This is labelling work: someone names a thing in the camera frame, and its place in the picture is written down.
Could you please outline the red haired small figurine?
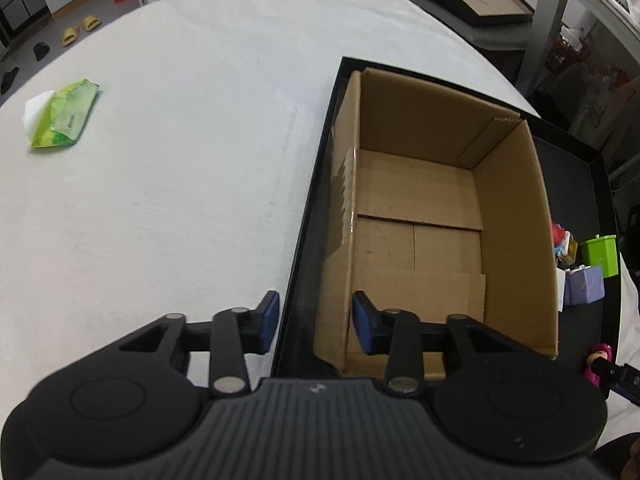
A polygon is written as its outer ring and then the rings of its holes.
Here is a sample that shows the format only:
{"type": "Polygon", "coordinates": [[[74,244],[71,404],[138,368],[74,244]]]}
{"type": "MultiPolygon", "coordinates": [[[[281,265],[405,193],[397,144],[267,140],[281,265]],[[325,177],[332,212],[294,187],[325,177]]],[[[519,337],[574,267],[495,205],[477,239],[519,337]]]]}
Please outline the red haired small figurine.
{"type": "Polygon", "coordinates": [[[555,222],[551,223],[551,233],[556,261],[563,266],[572,266],[578,251],[573,234],[555,222]]]}

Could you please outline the purple cube box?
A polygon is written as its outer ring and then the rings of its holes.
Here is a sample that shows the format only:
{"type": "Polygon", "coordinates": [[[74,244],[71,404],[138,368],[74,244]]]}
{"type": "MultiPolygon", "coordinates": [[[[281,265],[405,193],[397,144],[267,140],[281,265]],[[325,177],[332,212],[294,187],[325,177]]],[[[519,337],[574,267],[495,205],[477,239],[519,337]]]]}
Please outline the purple cube box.
{"type": "Polygon", "coordinates": [[[583,306],[605,296],[602,266],[580,266],[565,273],[564,304],[583,306]]]}

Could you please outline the green hexagonal box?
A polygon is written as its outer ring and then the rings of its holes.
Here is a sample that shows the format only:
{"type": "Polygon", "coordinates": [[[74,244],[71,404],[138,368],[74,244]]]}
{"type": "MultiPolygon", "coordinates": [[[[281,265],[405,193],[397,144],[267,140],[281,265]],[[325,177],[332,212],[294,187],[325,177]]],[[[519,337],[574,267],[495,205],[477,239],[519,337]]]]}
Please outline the green hexagonal box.
{"type": "Polygon", "coordinates": [[[581,242],[579,247],[585,266],[600,266],[605,278],[612,278],[620,272],[615,235],[597,235],[581,242]]]}

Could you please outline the brown cardboard box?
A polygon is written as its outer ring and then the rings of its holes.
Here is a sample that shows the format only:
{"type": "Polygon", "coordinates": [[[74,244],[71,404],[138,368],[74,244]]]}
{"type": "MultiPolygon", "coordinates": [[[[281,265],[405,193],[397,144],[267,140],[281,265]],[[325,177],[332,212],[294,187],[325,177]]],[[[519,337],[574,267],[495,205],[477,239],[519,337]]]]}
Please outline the brown cardboard box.
{"type": "Polygon", "coordinates": [[[381,376],[352,294],[422,321],[461,313],[558,352],[551,214],[524,116],[382,68],[353,72],[331,128],[329,225],[314,354],[381,376]]]}

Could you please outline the black tray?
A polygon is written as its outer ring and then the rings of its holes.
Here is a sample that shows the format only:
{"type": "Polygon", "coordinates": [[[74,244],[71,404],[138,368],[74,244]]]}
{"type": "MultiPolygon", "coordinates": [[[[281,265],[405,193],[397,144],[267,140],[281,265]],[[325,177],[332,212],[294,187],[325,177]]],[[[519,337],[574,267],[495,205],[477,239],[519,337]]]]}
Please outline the black tray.
{"type": "Polygon", "coordinates": [[[382,374],[356,339],[352,300],[426,322],[466,314],[555,358],[553,229],[612,231],[591,148],[485,92],[342,58],[272,366],[285,378],[382,374]]]}

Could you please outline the green wet wipes pack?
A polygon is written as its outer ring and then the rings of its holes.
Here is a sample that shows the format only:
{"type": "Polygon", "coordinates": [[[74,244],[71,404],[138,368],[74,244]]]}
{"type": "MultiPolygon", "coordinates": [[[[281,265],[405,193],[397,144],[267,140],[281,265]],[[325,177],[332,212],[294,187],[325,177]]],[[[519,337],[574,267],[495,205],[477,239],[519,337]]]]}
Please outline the green wet wipes pack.
{"type": "Polygon", "coordinates": [[[38,94],[24,106],[23,127],[33,150],[69,148],[77,143],[100,86],[81,79],[60,90],[38,94]]]}

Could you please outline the red plastic basket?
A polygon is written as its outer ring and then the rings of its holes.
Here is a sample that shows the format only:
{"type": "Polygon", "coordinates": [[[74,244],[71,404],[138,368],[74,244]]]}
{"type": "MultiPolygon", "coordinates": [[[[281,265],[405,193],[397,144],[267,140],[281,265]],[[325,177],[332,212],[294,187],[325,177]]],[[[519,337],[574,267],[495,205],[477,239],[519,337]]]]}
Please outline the red plastic basket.
{"type": "Polygon", "coordinates": [[[544,67],[553,75],[559,75],[570,66],[585,61],[590,53],[590,47],[582,40],[578,30],[562,25],[544,67]]]}

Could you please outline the black shoe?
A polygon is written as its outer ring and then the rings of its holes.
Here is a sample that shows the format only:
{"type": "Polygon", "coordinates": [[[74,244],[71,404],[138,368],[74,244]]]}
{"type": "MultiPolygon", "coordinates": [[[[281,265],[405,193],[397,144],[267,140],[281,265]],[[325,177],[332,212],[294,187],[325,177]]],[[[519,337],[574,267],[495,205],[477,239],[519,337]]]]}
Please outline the black shoe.
{"type": "Polygon", "coordinates": [[[50,47],[45,42],[38,42],[32,50],[36,60],[41,61],[50,52],[50,47]]]}
{"type": "Polygon", "coordinates": [[[10,70],[8,70],[2,75],[1,86],[0,86],[0,94],[2,96],[4,96],[6,92],[8,92],[11,89],[12,84],[14,83],[14,80],[19,71],[20,69],[17,66],[14,66],[13,68],[11,68],[10,70]]]}

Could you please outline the yellow slipper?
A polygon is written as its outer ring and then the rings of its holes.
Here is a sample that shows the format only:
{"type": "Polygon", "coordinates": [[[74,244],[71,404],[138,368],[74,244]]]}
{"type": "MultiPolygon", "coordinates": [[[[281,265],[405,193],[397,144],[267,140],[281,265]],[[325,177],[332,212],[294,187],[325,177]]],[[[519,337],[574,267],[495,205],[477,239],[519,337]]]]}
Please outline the yellow slipper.
{"type": "Polygon", "coordinates": [[[95,15],[88,15],[82,21],[82,29],[85,32],[93,32],[102,25],[102,20],[95,15]]]}
{"type": "Polygon", "coordinates": [[[64,48],[68,48],[69,46],[74,44],[78,40],[78,38],[79,38],[79,27],[78,26],[67,27],[63,32],[62,46],[64,48]]]}

